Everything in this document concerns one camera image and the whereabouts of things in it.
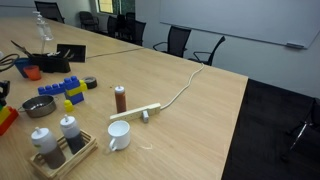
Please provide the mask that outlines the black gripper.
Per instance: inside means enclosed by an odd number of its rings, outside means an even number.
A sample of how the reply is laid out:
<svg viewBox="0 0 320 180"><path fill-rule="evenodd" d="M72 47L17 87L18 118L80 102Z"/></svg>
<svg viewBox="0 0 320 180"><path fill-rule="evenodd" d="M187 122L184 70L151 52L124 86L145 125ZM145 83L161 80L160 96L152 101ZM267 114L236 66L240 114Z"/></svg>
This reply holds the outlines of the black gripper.
<svg viewBox="0 0 320 180"><path fill-rule="evenodd" d="M10 82L8 80L4 80L0 82L0 105L6 105L6 97L10 92Z"/></svg>

